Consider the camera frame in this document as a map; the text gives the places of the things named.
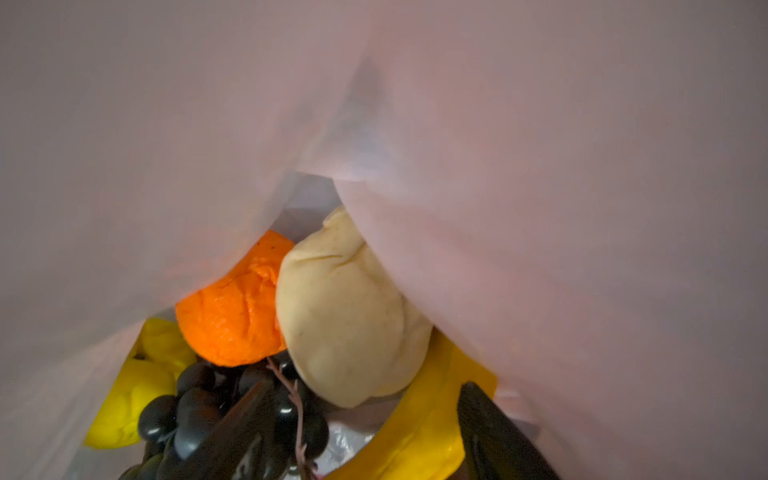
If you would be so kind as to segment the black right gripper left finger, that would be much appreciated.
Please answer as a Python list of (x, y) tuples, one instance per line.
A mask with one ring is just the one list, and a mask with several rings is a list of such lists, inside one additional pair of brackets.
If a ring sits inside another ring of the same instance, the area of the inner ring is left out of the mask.
[(231, 479), (256, 442), (258, 452), (274, 443), (274, 385), (256, 384), (214, 427), (202, 444), (179, 465), (161, 472), (162, 479)]

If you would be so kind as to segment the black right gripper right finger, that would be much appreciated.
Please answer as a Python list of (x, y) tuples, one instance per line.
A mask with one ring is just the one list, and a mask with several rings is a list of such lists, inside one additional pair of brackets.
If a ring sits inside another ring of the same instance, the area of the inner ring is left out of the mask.
[(528, 437), (476, 383), (461, 386), (457, 416), (469, 478), (559, 479)]

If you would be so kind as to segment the orange fake orange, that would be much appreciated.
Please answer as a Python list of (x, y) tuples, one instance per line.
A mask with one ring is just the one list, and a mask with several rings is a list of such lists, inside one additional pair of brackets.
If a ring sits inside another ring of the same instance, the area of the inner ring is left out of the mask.
[(238, 367), (287, 349), (276, 289), (293, 247), (269, 230), (226, 275), (175, 305), (181, 333), (196, 354), (217, 366)]

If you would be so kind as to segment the pink plastic shopping bag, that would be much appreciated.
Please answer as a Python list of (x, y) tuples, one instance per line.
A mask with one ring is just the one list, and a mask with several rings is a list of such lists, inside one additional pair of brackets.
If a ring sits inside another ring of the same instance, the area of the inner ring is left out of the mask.
[(3, 478), (305, 174), (563, 477), (766, 477), (765, 2), (5, 1)]

